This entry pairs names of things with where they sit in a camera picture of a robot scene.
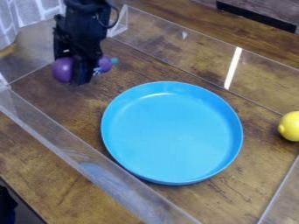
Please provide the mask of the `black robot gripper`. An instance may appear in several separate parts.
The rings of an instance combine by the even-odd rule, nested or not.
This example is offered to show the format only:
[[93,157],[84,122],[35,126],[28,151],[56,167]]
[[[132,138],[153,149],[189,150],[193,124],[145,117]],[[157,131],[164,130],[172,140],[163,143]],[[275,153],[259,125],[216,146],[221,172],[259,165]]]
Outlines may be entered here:
[[107,37],[112,5],[107,0],[63,0],[65,15],[55,16],[53,58],[73,58],[69,83],[80,86],[99,74],[100,41]]

